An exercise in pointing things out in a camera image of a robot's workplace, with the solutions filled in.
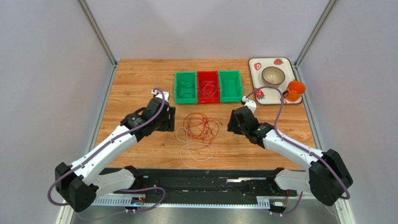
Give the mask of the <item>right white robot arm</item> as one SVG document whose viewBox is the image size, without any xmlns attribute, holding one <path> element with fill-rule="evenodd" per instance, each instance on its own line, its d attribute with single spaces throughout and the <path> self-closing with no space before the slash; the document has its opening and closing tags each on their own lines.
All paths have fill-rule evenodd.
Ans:
<svg viewBox="0 0 398 224">
<path fill-rule="evenodd" d="M 269 176 L 274 188 L 312 193 L 324 205 L 332 206 L 353 184 L 338 152 L 306 146 L 269 123 L 259 123 L 247 106 L 232 110 L 227 131 L 243 135 L 252 144 L 274 151 L 302 168 L 302 171 L 275 169 Z"/>
</svg>

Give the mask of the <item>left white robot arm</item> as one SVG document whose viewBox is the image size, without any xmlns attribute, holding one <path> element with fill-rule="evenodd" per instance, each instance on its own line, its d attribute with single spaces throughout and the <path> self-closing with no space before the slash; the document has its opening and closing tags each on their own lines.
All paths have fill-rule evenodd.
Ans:
<svg viewBox="0 0 398 224">
<path fill-rule="evenodd" d="M 122 152 L 155 131 L 173 132 L 176 108 L 167 99 L 152 98 L 146 107 L 128 114 L 116 129 L 88 154 L 55 168 L 55 182 L 48 200 L 57 206 L 69 205 L 75 212 L 87 209 L 97 198 L 114 192 L 144 192 L 143 175 L 134 166 L 101 174 Z"/>
</svg>

